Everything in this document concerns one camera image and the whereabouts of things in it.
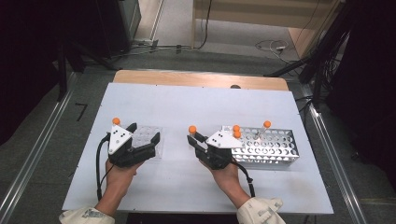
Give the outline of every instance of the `floor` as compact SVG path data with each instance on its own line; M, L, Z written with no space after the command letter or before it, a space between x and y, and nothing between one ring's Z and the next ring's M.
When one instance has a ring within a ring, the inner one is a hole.
M150 18L148 24L155 24L156 20L158 23L157 27L154 27L155 29L149 25L146 31L142 26L142 30L138 32L139 38L136 40L152 42L158 39L159 45L190 44L191 13L189 8L191 8L191 1L184 1L183 4L180 4L177 0L164 0L163 5L159 0L142 0L140 2L145 12L149 11L149 6L153 8L153 14L148 16ZM160 6L163 7L163 10L158 13ZM156 19L154 14L160 15L160 17ZM201 43L204 26L204 22L197 21L196 45ZM281 59L269 49L268 40L270 40L269 43L272 40L289 43L287 48L278 54ZM264 42L260 48L257 48L256 44L261 41ZM208 39L201 53L185 51L175 54L172 50L146 53L146 49L134 49L130 52L131 55L116 58L113 63L127 69L211 71L261 76L286 65L287 63L282 60L299 60L293 50L286 28L256 25L247 27L240 23L218 21L209 23ZM137 52L143 52L143 54L133 55ZM8 217L8 223L53 223L61 212L65 194L90 132L97 107L100 105L101 96L104 94L106 84L111 82L114 77L113 71L108 71L101 65L92 62L87 63L90 66L84 74L76 74L77 80L74 91L71 92L70 101L66 102L64 114L56 120L58 123L52 130L50 141L44 145L45 150L41 152L42 155L38 155L41 160L35 165L35 169L30 173L31 176L28 176L30 181L26 183L25 191L18 198L16 207L11 208L14 209L14 212ZM296 98L304 96L301 84L296 81L296 76L300 71L296 69L296 71L282 76L288 81ZM37 138L41 137L41 131L45 129L53 108L57 106L54 100L57 98L57 92L57 88L49 92L14 136L0 146L0 170L7 170L0 174L1 200L4 200L6 193L9 192L8 187L20 173L29 153L36 147ZM78 104L89 106L84 117L76 122L81 114L81 106ZM304 104L305 102L297 103L299 108ZM353 186L366 220L358 222L352 220L350 210L346 206L346 198L343 197L338 179L334 176L334 169L329 162L328 154L323 149L324 146L316 124L308 116L306 129L311 136L311 145L317 155L319 170L328 186L328 193L334 209L334 215L317 216L318 223L394 223L396 220L395 202L392 199L396 198L396 193L387 182L386 176L371 164L350 159L354 153L348 140L350 133L345 129L342 121L332 115L326 105L323 105L322 108L321 116L327 124L328 133L331 134L333 147ZM287 223L314 222L314 217L310 217L308 221L305 221L305 216L285 214L282 217L287 220ZM125 214L118 214L117 223L125 223L126 219Z

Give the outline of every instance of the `wooden desk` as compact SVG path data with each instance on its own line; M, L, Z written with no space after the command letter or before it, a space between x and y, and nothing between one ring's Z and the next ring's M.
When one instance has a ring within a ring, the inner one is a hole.
M230 89L234 84L243 89ZM221 125L238 123L255 127L269 119L274 129L293 130L300 158L288 167L249 169L256 195L281 198L284 205L280 213L333 213L298 108L285 80L160 71L119 71L114 82L108 84L63 210L97 202L94 158L98 143L110 129L114 117L119 117L125 125L136 122L138 126L162 129L161 158L150 159L139 168L119 206L120 211L234 214L233 204L198 162L188 144L188 127L194 124L200 133L211 134ZM102 150L100 162L104 164L107 154L104 148ZM105 168L101 167L101 174L104 173ZM248 192L242 172L239 177L242 188Z
M289 27L294 46L299 56L304 57L322 31L332 24L341 5L341 0L214 0L209 19ZM208 6L209 0L194 0L192 46L195 20L206 19Z

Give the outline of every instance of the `silver perforated rack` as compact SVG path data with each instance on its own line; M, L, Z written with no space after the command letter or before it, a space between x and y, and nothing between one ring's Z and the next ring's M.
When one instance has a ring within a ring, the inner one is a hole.
M233 126L221 129L233 135ZM242 148L232 149L236 161L247 168L289 166L300 158L292 130L240 127Z

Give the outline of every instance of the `white table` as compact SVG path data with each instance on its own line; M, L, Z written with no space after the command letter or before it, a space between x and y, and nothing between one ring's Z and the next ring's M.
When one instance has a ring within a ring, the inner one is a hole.
M333 213L291 92L120 83L107 87L64 210L97 203L95 153L114 117L124 124L163 127L163 157L139 168L120 211L234 213L232 203L195 158L187 142L188 127L194 124L198 132L210 135L221 125L255 127L269 119L272 128L293 130L301 158L283 171L249 170L256 195L282 198L280 213ZM104 147L101 164L106 156ZM248 192L243 173L240 182Z

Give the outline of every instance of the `gray carpet floor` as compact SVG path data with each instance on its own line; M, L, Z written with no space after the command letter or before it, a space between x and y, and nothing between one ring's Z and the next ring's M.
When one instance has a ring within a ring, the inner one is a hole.
M247 76L262 76L284 66L280 60L263 59L242 55L217 54L210 52L173 50L131 55L114 58L112 62L123 69L160 69L178 71L205 71ZM102 65L87 62L83 74L78 74L78 82L71 99L54 130L26 190L21 196L8 223L58 223L62 213L64 198L71 183L79 157L90 133L97 110L101 104L106 85L112 81L115 71L106 70ZM282 76L288 81L295 98L303 96L302 87L294 73ZM53 107L56 104L58 87L53 88L26 118L12 138L0 146L0 200L3 200L9 184L13 181L27 155L40 135ZM81 106L88 107L81 119ZM298 102L301 108L304 102ZM395 198L385 174L371 164L350 159L354 149L349 144L349 133L343 123L322 105L325 119L334 147L345 166L349 179L359 199ZM352 223L344 198L335 180L332 168L312 118L306 116L306 129L315 151L318 167L330 196L333 215L316 216L317 223ZM395 223L395 204L362 203L368 223ZM304 223L305 216L281 214L287 223ZM125 223L127 214L118 213L116 223ZM314 223L310 217L306 223Z

